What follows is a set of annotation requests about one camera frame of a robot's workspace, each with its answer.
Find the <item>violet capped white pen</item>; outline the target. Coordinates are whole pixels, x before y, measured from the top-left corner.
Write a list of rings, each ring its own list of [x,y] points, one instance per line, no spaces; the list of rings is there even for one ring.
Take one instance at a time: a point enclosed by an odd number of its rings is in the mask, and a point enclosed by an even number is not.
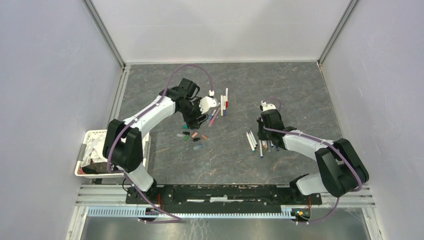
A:
[[[222,115],[226,116],[227,96],[223,95],[222,97],[223,97],[223,99],[222,99]]]

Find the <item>blue transparent pen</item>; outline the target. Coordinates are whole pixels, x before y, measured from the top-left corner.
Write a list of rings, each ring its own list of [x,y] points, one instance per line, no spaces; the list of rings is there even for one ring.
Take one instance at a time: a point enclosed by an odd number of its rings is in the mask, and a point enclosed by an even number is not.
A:
[[[263,141],[262,140],[259,140],[258,147],[259,147],[260,158],[263,159],[264,158],[264,153],[263,153]]]

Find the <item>black pen cap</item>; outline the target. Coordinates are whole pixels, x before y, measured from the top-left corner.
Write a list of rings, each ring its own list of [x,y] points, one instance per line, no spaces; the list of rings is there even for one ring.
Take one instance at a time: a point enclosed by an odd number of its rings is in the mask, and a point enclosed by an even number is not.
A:
[[[182,134],[183,134],[183,140],[185,142],[187,142],[189,139],[192,139],[193,142],[197,142],[201,139],[198,132],[190,133],[188,131],[183,131]]]

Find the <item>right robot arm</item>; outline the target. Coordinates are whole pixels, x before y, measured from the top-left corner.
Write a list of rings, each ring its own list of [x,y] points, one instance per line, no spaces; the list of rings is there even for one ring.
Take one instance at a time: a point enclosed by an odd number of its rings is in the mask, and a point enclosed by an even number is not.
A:
[[[285,126],[277,109],[262,111],[257,123],[260,140],[308,157],[318,166],[317,174],[306,174],[292,181],[294,186],[288,196],[293,203],[302,204],[315,193],[329,193],[339,198],[360,191],[369,181],[370,175],[349,140],[321,139]]]

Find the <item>red white pen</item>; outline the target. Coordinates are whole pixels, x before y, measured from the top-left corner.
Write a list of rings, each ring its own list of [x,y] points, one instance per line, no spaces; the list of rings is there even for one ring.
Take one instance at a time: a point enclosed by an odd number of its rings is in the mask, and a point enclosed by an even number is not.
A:
[[[229,88],[226,87],[225,88],[225,110],[228,108],[229,106],[229,99],[228,99],[228,95],[229,95]]]

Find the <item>teal capped white pen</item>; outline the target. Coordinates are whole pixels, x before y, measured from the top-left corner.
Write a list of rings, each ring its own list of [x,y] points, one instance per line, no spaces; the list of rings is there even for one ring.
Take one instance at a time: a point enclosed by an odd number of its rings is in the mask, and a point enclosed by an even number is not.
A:
[[[249,146],[250,146],[251,151],[252,152],[255,152],[256,151],[255,145],[254,145],[254,143],[253,143],[253,141],[251,139],[251,135],[248,132],[246,132],[246,137],[247,137],[247,140],[249,142]]]

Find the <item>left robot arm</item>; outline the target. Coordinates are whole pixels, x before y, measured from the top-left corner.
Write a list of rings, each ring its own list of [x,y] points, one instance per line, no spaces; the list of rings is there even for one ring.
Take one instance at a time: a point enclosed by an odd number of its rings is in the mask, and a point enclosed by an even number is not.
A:
[[[153,128],[175,113],[181,113],[189,129],[199,129],[217,106],[214,89],[199,97],[200,87],[183,78],[178,86],[162,90],[147,107],[125,120],[113,119],[107,126],[102,155],[108,170],[117,167],[138,189],[145,204],[157,198],[156,181],[144,167],[142,140]]]

